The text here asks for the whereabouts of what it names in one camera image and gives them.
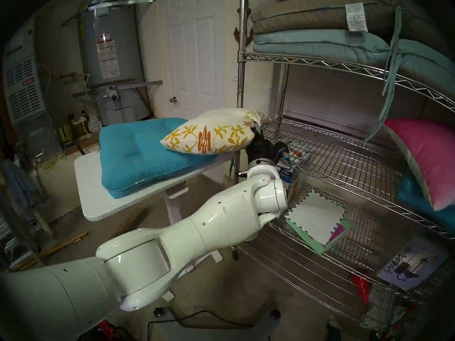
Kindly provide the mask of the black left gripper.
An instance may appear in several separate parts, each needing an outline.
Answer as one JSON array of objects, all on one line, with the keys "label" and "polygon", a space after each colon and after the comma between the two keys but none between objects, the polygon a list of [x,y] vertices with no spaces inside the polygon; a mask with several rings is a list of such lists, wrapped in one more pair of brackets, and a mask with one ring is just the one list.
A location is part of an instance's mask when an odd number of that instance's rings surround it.
[{"label": "black left gripper", "polygon": [[280,142],[272,144],[263,137],[260,127],[251,127],[253,140],[246,146],[245,151],[249,164],[278,164],[280,160]]}]

